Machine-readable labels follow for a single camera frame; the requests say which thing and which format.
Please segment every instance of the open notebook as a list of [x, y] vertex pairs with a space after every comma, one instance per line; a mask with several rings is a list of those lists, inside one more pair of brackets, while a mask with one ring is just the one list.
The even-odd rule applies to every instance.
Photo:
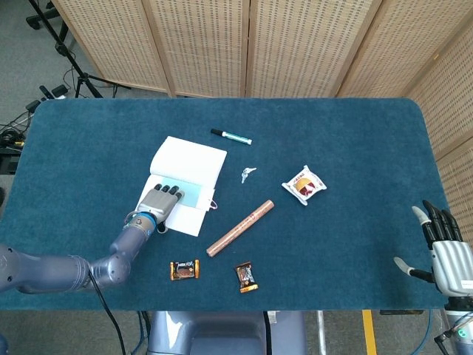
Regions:
[[167, 137], [153, 158], [151, 175], [138, 205], [157, 184], [178, 185], [185, 195], [172, 210], [166, 226], [196, 237], [211, 207], [215, 183], [226, 155], [224, 150]]

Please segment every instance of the gray carpet floor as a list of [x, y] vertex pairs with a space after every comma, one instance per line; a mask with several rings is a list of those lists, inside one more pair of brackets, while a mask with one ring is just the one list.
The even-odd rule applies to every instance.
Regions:
[[[45, 0], [40, 1], [44, 9]], [[38, 87], [48, 89], [63, 83], [64, 73], [70, 69], [65, 57], [57, 54], [54, 41], [44, 28], [31, 29], [25, 18], [33, 15], [28, 1], [0, 1], [0, 124], [21, 114], [31, 101], [42, 97]], [[59, 31], [61, 21], [51, 20]], [[68, 47], [86, 72], [94, 74], [92, 66], [69, 34]], [[72, 84], [69, 72], [65, 78]], [[100, 88], [105, 97], [112, 89]], [[91, 96], [83, 88], [81, 93]], [[119, 89], [119, 98], [162, 98], [163, 93], [139, 89]], [[13, 176], [0, 175], [0, 186], [9, 192]], [[135, 312], [115, 311], [128, 352], [136, 345], [139, 327]], [[365, 354], [364, 331], [360, 311], [325, 312], [328, 354]], [[376, 344], [379, 354], [411, 354], [425, 334], [428, 313], [420, 316], [380, 316], [373, 312]], [[433, 337], [443, 328], [440, 312], [436, 311], [432, 333], [421, 354], [439, 354]], [[308, 353], [318, 351], [316, 314], [307, 312]], [[104, 312], [97, 311], [5, 311], [0, 310], [0, 333], [8, 338], [10, 353], [25, 354], [119, 354], [115, 330]], [[144, 354], [145, 347], [139, 354]]]

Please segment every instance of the white paper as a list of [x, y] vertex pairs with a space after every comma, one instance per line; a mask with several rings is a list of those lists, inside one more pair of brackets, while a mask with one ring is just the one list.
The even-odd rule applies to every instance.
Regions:
[[226, 155], [224, 150], [167, 137], [149, 171], [214, 189]]
[[210, 209], [215, 184], [226, 155], [224, 150], [167, 137], [154, 155], [149, 169], [152, 175], [146, 181], [137, 207], [163, 177], [199, 185], [201, 189], [196, 206], [177, 203], [166, 220], [168, 228], [197, 237], [205, 213]]

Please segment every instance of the humanoid robot hand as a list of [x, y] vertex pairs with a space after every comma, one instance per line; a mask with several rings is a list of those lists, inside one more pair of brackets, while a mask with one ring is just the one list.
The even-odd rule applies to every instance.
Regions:
[[159, 183], [143, 198], [138, 205], [137, 211], [152, 214], [157, 223], [157, 231], [165, 233], [167, 231], [165, 226], [166, 219], [183, 195], [184, 192], [179, 190], [179, 186], [169, 188], [168, 185], [161, 186]]
[[456, 219], [450, 212], [440, 211], [429, 201], [424, 200], [423, 206], [429, 216], [416, 206], [412, 207], [412, 211], [421, 223], [432, 255], [432, 272], [411, 267], [400, 257], [395, 257], [394, 262], [409, 276], [435, 283], [447, 297], [473, 296], [472, 249], [463, 242]]

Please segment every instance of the marker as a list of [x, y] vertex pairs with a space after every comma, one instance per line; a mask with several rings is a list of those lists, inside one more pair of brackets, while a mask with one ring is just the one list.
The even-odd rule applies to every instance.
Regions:
[[251, 139], [240, 137], [239, 135], [232, 135], [231, 133], [220, 131], [218, 129], [213, 129], [213, 128], [210, 130], [210, 132], [224, 138], [233, 139], [234, 141], [247, 144], [249, 146], [251, 145]]

